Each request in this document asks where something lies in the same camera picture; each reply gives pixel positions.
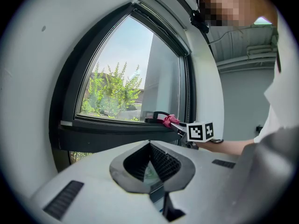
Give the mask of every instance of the white wall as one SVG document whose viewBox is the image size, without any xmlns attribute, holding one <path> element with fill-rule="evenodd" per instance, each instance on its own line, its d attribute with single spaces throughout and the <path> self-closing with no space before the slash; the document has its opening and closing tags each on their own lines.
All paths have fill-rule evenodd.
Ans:
<svg viewBox="0 0 299 224">
<path fill-rule="evenodd" d="M 214 137 L 222 139 L 223 95 L 215 60 L 205 39 L 196 27 L 190 26 L 186 35 L 192 49 L 196 77 L 197 121 L 212 121 Z"/>
<path fill-rule="evenodd" d="M 11 21 L 0 46 L 0 160 L 24 196 L 57 174 L 48 125 L 63 64 L 92 25 L 130 1 L 27 0 Z"/>
<path fill-rule="evenodd" d="M 264 96 L 272 83 L 273 70 L 245 70 L 220 74 L 224 98 L 225 140 L 249 140 L 264 125 L 269 103 Z"/>
</svg>

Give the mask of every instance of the sky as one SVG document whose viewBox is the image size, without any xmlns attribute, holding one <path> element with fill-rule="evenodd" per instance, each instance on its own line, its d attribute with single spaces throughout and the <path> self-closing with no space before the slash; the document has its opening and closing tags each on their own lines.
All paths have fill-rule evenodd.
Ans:
<svg viewBox="0 0 299 224">
<path fill-rule="evenodd" d="M 127 77 L 134 75 L 137 65 L 139 65 L 139 78 L 142 78 L 139 88 L 144 89 L 152 39 L 153 32 L 133 18 L 126 18 L 103 48 L 97 60 L 99 62 L 99 72 L 104 68 L 105 73 L 108 73 L 107 65 L 110 66 L 111 71 L 114 71 L 118 62 L 120 63 L 119 71 L 121 71 L 125 62 L 127 62 L 126 81 Z"/>
</svg>

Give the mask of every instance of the person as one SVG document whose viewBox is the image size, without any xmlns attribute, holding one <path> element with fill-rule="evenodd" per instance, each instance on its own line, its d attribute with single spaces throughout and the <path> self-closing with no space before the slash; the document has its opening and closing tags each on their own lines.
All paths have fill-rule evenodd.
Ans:
<svg viewBox="0 0 299 224">
<path fill-rule="evenodd" d="M 278 77 L 284 72 L 294 73 L 298 75 L 298 48 L 297 43 L 292 36 L 290 29 L 288 28 L 282 15 L 276 9 L 276 7 L 269 0 L 198 0 L 199 11 L 206 21 L 210 21 L 212 25 L 221 24 L 232 26 L 248 26 L 253 24 L 257 18 L 263 17 L 270 21 L 274 26 L 278 28 L 278 56 L 274 67 L 274 80 L 271 86 L 282 86 L 282 81 L 278 81 Z M 297 81 L 290 81 L 293 84 L 287 84 L 291 89 L 295 85 L 298 85 Z M 260 132 L 260 134 L 252 140 L 243 141 L 223 141 L 220 144 L 212 142 L 196 143 L 199 148 L 204 148 L 212 152 L 237 154 L 240 155 L 245 146 L 252 143 L 259 143 L 261 139 L 270 133 L 276 132 L 282 127 L 289 127 L 298 125 L 298 109 L 296 109 L 295 118 L 292 118 L 291 111 L 285 109 L 282 111 L 282 107 L 289 107 L 288 109 L 295 109 L 296 106 L 290 104 L 279 103 L 278 97 L 280 93 L 277 91 L 273 93 L 274 88 L 268 88 L 270 91 L 266 91 L 268 101 L 270 102 L 270 109 L 268 118 Z M 293 98 L 294 104 L 298 105 L 299 97 Z"/>
</svg>

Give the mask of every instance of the white sleeve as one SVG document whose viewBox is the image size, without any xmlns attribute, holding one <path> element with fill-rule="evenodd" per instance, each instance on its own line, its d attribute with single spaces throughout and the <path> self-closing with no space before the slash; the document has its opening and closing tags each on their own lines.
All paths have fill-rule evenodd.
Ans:
<svg viewBox="0 0 299 224">
<path fill-rule="evenodd" d="M 259 143 L 263 137 L 267 136 L 270 133 L 276 132 L 280 128 L 280 123 L 276 117 L 276 114 L 272 107 L 270 106 L 268 118 L 258 136 L 256 136 L 253 140 L 254 143 Z"/>
</svg>

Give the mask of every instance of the dark window frame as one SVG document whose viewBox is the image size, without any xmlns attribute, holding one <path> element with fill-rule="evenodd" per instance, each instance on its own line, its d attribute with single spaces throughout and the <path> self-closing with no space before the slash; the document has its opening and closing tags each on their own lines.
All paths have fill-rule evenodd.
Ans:
<svg viewBox="0 0 299 224">
<path fill-rule="evenodd" d="M 151 8 L 142 3 L 129 3 L 94 25 L 79 41 L 63 66 L 50 108 L 49 135 L 53 147 L 93 153 L 140 140 L 170 142 L 180 138 L 171 129 L 161 124 L 101 119 L 82 115 L 77 111 L 81 108 L 85 90 L 83 87 L 87 85 L 93 69 L 91 67 L 93 59 L 104 48 L 115 28 L 128 16 L 145 25 L 178 55 L 179 119 L 184 122 L 190 120 L 191 113 L 187 113 L 186 110 L 187 106 L 190 109 L 194 104 L 188 99 L 187 93 L 195 87 L 191 87 L 191 83 L 186 82 L 191 77 L 189 75 L 187 79 L 186 70 L 188 67 L 193 67 L 190 63 L 191 55 L 188 47 L 171 26 Z"/>
</svg>

